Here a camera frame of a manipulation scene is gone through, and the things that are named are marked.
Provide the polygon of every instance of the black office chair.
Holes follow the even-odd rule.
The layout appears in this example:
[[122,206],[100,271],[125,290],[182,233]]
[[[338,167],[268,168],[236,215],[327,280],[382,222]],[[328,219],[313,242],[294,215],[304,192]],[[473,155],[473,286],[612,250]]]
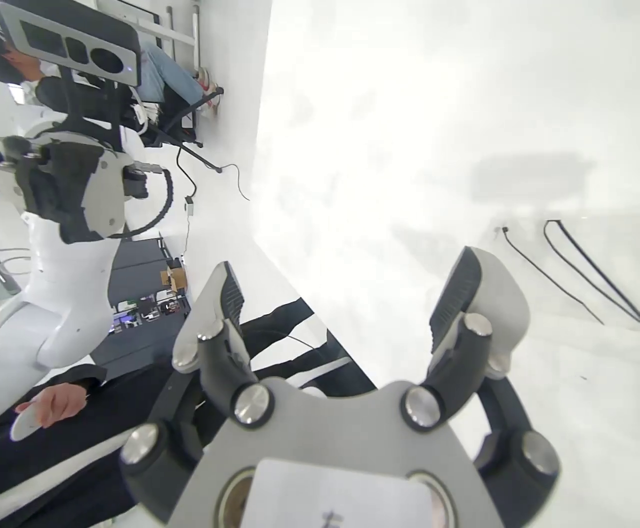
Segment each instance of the black office chair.
[[[112,111],[107,104],[107,93],[102,90],[100,84],[102,80],[98,77],[88,79],[92,85],[76,83],[77,99],[84,117],[100,121],[110,122],[109,113]],[[135,131],[141,130],[136,113],[132,105],[136,103],[128,86],[120,84],[116,89],[117,100],[119,101],[119,112],[121,124]],[[191,122],[196,122],[196,108],[199,108],[207,101],[225,93],[223,88],[218,87],[214,92],[206,95],[195,104],[189,105],[182,97],[175,93],[169,86],[164,89],[164,102],[159,104],[159,120],[155,124],[148,122],[147,130],[140,136],[144,146],[161,147],[165,143],[170,143],[180,147],[185,152],[199,159],[203,164],[222,172],[220,167],[213,165],[208,159],[200,156],[185,143],[194,143],[202,148],[202,143],[197,140],[195,128],[185,128],[182,126],[182,118],[191,116]],[[38,101],[44,106],[57,112],[67,113],[67,95],[65,94],[62,79],[59,77],[45,77],[36,87],[35,95]]]

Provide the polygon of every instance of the cardboard box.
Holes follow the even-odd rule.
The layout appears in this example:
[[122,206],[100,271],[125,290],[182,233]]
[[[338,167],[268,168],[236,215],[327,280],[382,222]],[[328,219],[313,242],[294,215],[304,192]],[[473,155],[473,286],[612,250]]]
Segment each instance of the cardboard box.
[[187,274],[184,268],[167,268],[166,271],[160,272],[160,278],[162,284],[170,286],[171,290],[176,293],[181,289],[187,289]]

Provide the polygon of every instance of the person's hand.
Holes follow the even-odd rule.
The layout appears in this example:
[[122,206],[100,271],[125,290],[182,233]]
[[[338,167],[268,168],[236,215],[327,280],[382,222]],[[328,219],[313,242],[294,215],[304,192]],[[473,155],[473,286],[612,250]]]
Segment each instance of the person's hand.
[[86,390],[79,385],[60,383],[47,387],[32,401],[21,403],[15,408],[20,414],[31,405],[36,406],[36,420],[43,428],[56,422],[76,416],[86,405]]

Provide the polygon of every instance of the white controller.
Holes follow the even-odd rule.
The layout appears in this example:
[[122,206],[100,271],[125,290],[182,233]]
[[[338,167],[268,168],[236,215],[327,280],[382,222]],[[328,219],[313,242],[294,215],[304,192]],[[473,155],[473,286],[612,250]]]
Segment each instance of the white controller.
[[10,438],[14,442],[20,442],[27,436],[33,434],[42,427],[36,419],[36,406],[29,405],[24,411],[18,414],[11,426]]

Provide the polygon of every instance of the power cord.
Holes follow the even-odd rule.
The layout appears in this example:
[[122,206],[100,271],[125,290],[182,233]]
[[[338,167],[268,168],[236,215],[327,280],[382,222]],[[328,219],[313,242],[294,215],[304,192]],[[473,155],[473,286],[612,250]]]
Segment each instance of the power cord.
[[[561,220],[547,220],[545,222],[545,226],[542,228],[542,233],[545,236],[545,239],[547,240],[547,244],[549,244],[549,246],[551,247],[551,249],[554,251],[554,253],[560,257],[568,266],[570,266],[578,275],[580,275],[583,279],[585,279],[585,281],[587,283],[589,283],[590,286],[592,286],[598,293],[600,293],[604,298],[606,298],[608,301],[610,301],[612,304],[616,305],[618,308],[620,308],[620,310],[622,310],[624,313],[626,313],[629,317],[631,317],[634,321],[636,321],[637,323],[640,323],[640,314],[634,315],[633,313],[631,313],[629,310],[627,310],[623,305],[621,305],[619,302],[617,302],[614,298],[612,298],[608,293],[606,293],[605,291],[603,291],[601,288],[599,288],[599,286],[597,286],[596,284],[594,284],[591,279],[589,279],[589,277],[587,277],[581,270],[578,269],[578,267],[572,263],[569,259],[567,259],[553,244],[553,242],[549,239],[549,236],[547,234],[547,227],[549,226],[550,223],[556,223],[558,224],[561,229],[563,229],[562,226],[562,221]],[[624,295],[618,293],[618,295],[620,295],[623,299],[626,299],[626,297],[624,297]],[[633,304],[629,304],[629,306],[636,311],[637,310],[635,308],[635,306],[633,306]]]
[[182,256],[185,256],[187,247],[189,246],[189,231],[191,231],[191,216],[187,216],[187,236],[184,239],[184,251],[182,252]]
[[193,185],[193,192],[188,196],[189,198],[193,198],[196,193],[198,192],[198,186],[196,185],[196,182],[193,181],[193,179],[191,178],[191,176],[189,176],[187,174],[187,171],[185,169],[182,168],[182,166],[180,165],[180,155],[182,154],[182,147],[178,148],[178,154],[176,154],[175,156],[175,164],[178,166],[178,169],[180,169],[182,171],[182,174],[184,174],[187,179],[191,182],[191,185]]
[[171,180],[171,173],[167,169],[163,169],[163,174],[164,180],[166,181],[166,200],[164,201],[163,208],[160,210],[158,215],[147,225],[142,226],[139,229],[134,229],[133,231],[129,231],[127,233],[116,233],[109,236],[109,238],[123,239],[140,235],[156,226],[166,216],[166,213],[169,211],[169,209],[171,209],[171,204],[173,203],[173,181]]
[[240,196],[242,196],[247,202],[251,202],[251,200],[249,200],[249,198],[247,198],[244,193],[242,192],[242,189],[240,188],[240,168],[238,167],[238,165],[236,165],[235,163],[229,163],[228,165],[224,165],[222,167],[220,167],[221,169],[226,169],[227,167],[235,167],[236,170],[238,171],[238,192],[240,193]]
[[[581,272],[576,266],[574,266],[564,255],[562,255],[556,248],[555,246],[551,243],[551,240],[549,240],[549,237],[547,236],[547,226],[550,223],[555,223],[559,228],[560,231],[562,231],[562,233],[564,234],[564,236],[569,240],[569,242],[571,242],[571,244],[573,245],[574,248],[576,248],[576,250],[578,250],[578,252],[584,257],[584,259],[589,263],[589,265],[598,273],[598,275],[600,275],[604,281],[611,286],[611,289],[616,292],[618,294],[618,296],[620,296],[620,298],[627,304],[627,306],[630,308],[631,312],[629,310],[627,310],[624,306],[620,305],[620,303],[618,303],[616,300],[612,299],[607,293],[605,293],[603,290],[601,290],[601,288],[599,288],[598,286],[596,286],[591,280],[589,280],[587,278],[587,276]],[[596,265],[595,262],[593,262],[593,260],[591,260],[591,258],[589,257],[589,255],[582,249],[582,247],[580,246],[580,244],[578,242],[576,242],[576,240],[571,236],[571,234],[569,233],[569,231],[567,231],[566,227],[564,227],[564,224],[562,223],[562,220],[547,220],[547,222],[545,223],[545,226],[543,228],[543,233],[545,235],[545,239],[547,239],[547,243],[549,244],[549,246],[551,246],[551,249],[553,249],[555,251],[555,253],[558,255],[558,257],[560,257],[561,259],[563,259],[576,273],[578,273],[578,275],[580,275],[583,279],[585,279],[586,282],[588,282],[591,286],[593,286],[602,296],[604,296],[606,299],[608,299],[609,301],[611,301],[613,304],[615,304],[618,308],[620,308],[624,313],[626,313],[629,317],[631,317],[634,321],[637,321],[638,323],[640,323],[640,311],[638,311],[638,309],[634,306],[634,304],[627,298],[626,295],[624,295],[619,289],[618,287],[613,284],[613,282],[611,281],[611,279]]]
[[548,274],[546,274],[544,272],[544,270],[542,270],[533,260],[531,260],[530,258],[528,258],[528,256],[526,256],[524,253],[522,253],[515,245],[513,245],[513,243],[509,240],[509,237],[507,236],[507,232],[509,231],[508,227],[503,227],[502,228],[502,233],[504,234],[504,239],[508,242],[508,244],[514,249],[516,250],[516,252],[523,258],[525,259],[529,264],[531,264],[534,268],[536,268],[540,273],[542,273],[542,275],[544,275],[546,278],[548,278],[555,287],[557,287],[562,293],[564,293],[565,295],[567,295],[567,297],[570,297],[571,299],[573,299],[574,301],[576,301],[579,305],[581,305],[585,310],[587,310],[594,319],[596,319],[596,321],[598,321],[600,324],[604,324],[604,322],[596,315],[594,314],[589,307],[580,299],[578,299],[578,297],[576,297],[573,294],[570,294],[567,290],[565,290],[562,286],[560,286],[555,280],[553,280]]
[[288,337],[289,339],[293,339],[294,341],[298,341],[299,343],[302,343],[303,345],[305,345],[306,347],[309,348],[309,350],[314,350],[316,347],[311,346],[309,343],[306,343],[304,341],[302,341],[301,339],[298,339],[297,337],[293,337],[292,335],[289,335],[288,333],[284,333],[284,332],[278,332],[277,330],[253,330],[252,332],[246,332],[247,335],[252,334],[252,333],[275,333],[277,335],[281,335],[282,337]]
[[[11,262],[12,260],[31,260],[31,257],[11,257],[10,259],[6,259],[6,260],[0,261],[0,266],[2,266],[4,268],[4,265],[7,262]],[[5,270],[9,275],[29,275],[30,274],[30,271],[22,271],[20,273],[14,273],[13,271],[9,271],[6,268],[5,268]]]

